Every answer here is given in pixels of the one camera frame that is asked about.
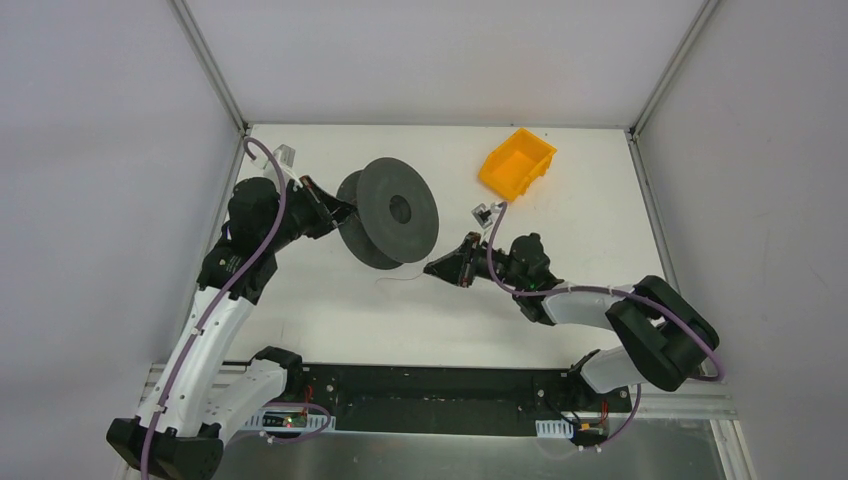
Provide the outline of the orange plastic bin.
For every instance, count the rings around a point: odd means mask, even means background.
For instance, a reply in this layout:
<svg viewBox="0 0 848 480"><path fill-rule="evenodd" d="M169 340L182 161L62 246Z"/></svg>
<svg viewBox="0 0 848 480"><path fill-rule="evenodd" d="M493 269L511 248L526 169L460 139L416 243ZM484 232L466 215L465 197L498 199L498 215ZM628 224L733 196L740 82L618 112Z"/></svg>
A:
<svg viewBox="0 0 848 480"><path fill-rule="evenodd" d="M519 128L487 156L478 179L503 200L513 202L546 174L556 153L553 145Z"/></svg>

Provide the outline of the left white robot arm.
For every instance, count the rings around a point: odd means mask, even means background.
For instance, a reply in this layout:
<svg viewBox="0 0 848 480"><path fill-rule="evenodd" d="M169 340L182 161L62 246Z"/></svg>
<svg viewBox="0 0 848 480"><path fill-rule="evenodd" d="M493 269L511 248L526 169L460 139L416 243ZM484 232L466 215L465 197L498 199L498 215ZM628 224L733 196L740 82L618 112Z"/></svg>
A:
<svg viewBox="0 0 848 480"><path fill-rule="evenodd" d="M271 346L257 352L223 392L215 394L212 387L236 334L277 271L277 252L300 238L331 233L356 208L304 176L284 188L267 178L242 180L227 210L162 376L138 412L113 420L107 432L108 444L144 476L209 479L226 444L262 406L309 398L301 356Z"/></svg>

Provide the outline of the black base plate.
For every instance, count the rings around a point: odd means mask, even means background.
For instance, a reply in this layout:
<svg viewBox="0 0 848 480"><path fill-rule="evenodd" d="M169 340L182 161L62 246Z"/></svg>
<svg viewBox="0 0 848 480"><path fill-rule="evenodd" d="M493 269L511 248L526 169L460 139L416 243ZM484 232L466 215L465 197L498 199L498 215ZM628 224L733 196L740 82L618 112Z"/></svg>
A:
<svg viewBox="0 0 848 480"><path fill-rule="evenodd" d="M594 394L563 370L306 364L277 396L327 410L336 431L527 437L539 421L628 415L619 387Z"/></svg>

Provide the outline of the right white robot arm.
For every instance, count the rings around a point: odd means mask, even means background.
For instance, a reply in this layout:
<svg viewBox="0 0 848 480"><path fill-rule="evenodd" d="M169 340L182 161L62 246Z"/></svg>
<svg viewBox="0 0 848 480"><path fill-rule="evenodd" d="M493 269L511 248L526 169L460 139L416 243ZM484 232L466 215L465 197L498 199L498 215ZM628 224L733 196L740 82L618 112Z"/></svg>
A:
<svg viewBox="0 0 848 480"><path fill-rule="evenodd" d="M516 238L508 251L491 249L477 232L424 273L461 288L477 279L508 293L531 322L582 325L613 332L619 346L586 354L568 372L569 400L595 408L607 393L648 383L673 392L714 359L716 330L664 279L648 275L632 286L574 285L556 277L536 233Z"/></svg>

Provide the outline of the black cable spool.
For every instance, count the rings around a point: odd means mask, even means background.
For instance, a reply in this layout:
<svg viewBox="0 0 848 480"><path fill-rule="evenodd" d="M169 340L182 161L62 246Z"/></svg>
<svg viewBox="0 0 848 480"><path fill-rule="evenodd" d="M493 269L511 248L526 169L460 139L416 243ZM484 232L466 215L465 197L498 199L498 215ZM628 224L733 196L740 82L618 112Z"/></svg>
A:
<svg viewBox="0 0 848 480"><path fill-rule="evenodd" d="M433 251L440 227L438 207L425 179L407 163L377 158L348 175L336 197L355 207L339 232L363 264L393 270Z"/></svg>

